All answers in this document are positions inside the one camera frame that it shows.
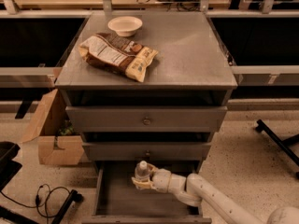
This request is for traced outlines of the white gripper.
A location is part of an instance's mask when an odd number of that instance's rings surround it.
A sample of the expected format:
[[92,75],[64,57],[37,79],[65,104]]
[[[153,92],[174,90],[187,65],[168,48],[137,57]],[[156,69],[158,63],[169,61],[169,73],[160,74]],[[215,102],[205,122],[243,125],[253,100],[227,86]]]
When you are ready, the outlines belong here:
[[171,178],[171,172],[165,169],[158,169],[153,164],[148,163],[148,179],[139,180],[132,178],[133,184],[138,189],[154,189],[161,193],[168,192],[168,186]]

